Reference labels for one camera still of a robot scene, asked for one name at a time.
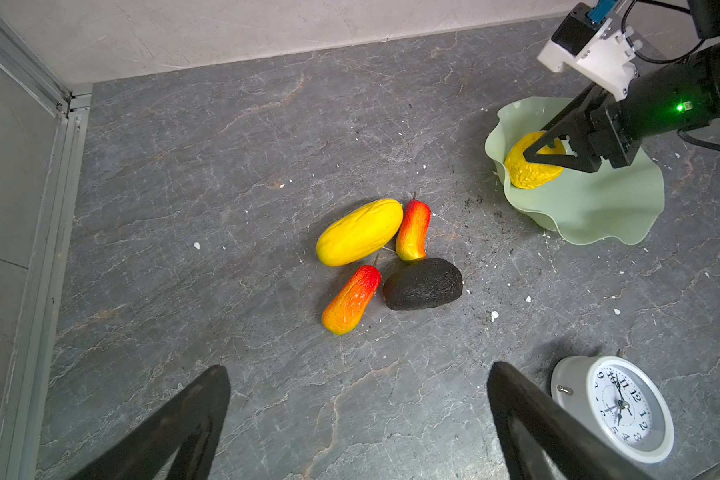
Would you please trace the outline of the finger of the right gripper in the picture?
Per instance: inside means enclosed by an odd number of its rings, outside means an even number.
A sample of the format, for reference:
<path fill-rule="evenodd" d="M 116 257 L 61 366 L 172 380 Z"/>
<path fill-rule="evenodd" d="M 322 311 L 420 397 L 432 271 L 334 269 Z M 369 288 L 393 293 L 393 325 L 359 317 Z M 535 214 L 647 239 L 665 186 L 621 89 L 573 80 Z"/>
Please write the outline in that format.
<path fill-rule="evenodd" d="M 551 130 L 557 139 L 567 140 L 570 147 L 602 147 L 603 129 L 593 114 L 603 104 L 603 88 L 591 83 L 561 112 L 550 120 L 543 132 Z"/>
<path fill-rule="evenodd" d="M 567 140 L 571 153 L 542 153 L 544 147 L 554 148 L 556 142 Z M 579 130 L 553 128 L 533 132 L 523 138 L 523 158 L 533 164 L 552 165 L 584 173 L 595 173 L 601 165 L 601 156 L 591 145 L 586 133 Z"/>

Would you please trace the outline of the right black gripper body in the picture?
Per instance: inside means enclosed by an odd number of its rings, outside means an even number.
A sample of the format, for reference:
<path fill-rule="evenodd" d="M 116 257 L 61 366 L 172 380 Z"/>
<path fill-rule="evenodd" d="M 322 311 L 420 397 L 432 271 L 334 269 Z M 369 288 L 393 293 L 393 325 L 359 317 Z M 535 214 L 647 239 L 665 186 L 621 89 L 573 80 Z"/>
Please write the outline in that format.
<path fill-rule="evenodd" d="M 603 160 L 614 169 L 631 165 L 648 137 L 676 131 L 686 139 L 720 118 L 720 43 L 639 77 L 621 101 L 607 94 L 586 118 L 592 127 L 586 135 L 589 170 Z"/>

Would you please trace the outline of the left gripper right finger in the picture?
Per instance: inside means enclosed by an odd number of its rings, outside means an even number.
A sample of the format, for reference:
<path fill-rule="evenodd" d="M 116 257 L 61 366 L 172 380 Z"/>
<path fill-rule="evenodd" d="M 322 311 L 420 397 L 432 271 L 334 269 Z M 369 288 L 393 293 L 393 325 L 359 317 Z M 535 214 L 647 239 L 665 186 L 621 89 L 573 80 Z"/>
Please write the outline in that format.
<path fill-rule="evenodd" d="M 649 477 L 511 364 L 492 364 L 487 396 L 510 478 L 551 479 L 550 463 L 567 479 Z"/>

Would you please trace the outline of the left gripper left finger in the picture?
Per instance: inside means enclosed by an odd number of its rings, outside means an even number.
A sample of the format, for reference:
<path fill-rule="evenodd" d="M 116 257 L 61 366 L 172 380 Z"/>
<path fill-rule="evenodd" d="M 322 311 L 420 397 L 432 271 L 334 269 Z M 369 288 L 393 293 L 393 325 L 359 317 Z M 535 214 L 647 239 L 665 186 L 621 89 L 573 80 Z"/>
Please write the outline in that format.
<path fill-rule="evenodd" d="M 153 479 L 172 460 L 169 479 L 206 479 L 215 458 L 231 386 L 213 365 L 75 479 Z"/>

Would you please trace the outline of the bumpy yellow fake fruit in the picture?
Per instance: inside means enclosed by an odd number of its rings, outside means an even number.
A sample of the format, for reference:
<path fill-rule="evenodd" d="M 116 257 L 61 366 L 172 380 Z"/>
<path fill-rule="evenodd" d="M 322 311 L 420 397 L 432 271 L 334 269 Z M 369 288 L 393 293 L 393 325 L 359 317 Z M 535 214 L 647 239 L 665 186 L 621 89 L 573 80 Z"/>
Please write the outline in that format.
<path fill-rule="evenodd" d="M 542 136 L 543 132 L 525 135 L 505 158 L 504 166 L 514 187 L 532 190 L 557 179 L 563 173 L 564 169 L 560 166 L 530 163 L 525 160 L 524 151 Z"/>

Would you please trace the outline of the red-orange fake mango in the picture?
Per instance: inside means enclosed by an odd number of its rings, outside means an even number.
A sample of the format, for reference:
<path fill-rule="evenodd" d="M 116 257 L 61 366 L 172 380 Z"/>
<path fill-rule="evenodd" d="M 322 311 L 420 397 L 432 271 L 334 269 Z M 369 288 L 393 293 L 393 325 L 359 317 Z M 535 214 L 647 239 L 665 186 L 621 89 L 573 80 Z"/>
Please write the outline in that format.
<path fill-rule="evenodd" d="M 414 262 L 426 257 L 430 220 L 430 207 L 413 195 L 406 204 L 404 218 L 396 238 L 396 253 L 403 261 Z"/>
<path fill-rule="evenodd" d="M 352 331 L 360 323 L 381 279 L 375 266 L 360 267 L 323 311 L 323 326 L 336 335 Z"/>

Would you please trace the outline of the dark fake avocado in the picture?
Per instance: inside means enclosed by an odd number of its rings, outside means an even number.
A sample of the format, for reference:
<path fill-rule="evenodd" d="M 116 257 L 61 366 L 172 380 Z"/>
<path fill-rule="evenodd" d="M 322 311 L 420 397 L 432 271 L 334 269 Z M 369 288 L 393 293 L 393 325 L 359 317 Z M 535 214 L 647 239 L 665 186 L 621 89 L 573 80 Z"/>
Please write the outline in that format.
<path fill-rule="evenodd" d="M 417 261 L 393 273 L 383 285 L 388 308 L 397 311 L 430 309 L 451 303 L 463 294 L 461 271 L 442 258 Z"/>

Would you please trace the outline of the long yellow fake fruit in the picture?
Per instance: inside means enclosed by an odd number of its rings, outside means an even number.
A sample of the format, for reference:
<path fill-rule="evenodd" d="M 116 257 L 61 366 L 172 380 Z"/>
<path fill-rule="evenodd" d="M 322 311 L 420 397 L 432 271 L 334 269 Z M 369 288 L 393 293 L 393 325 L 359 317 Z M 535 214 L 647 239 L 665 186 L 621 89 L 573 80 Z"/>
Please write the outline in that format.
<path fill-rule="evenodd" d="M 360 260 L 386 245 L 403 221 L 403 207 L 386 198 L 362 205 L 331 224 L 318 238 L 321 263 L 338 267 Z"/>

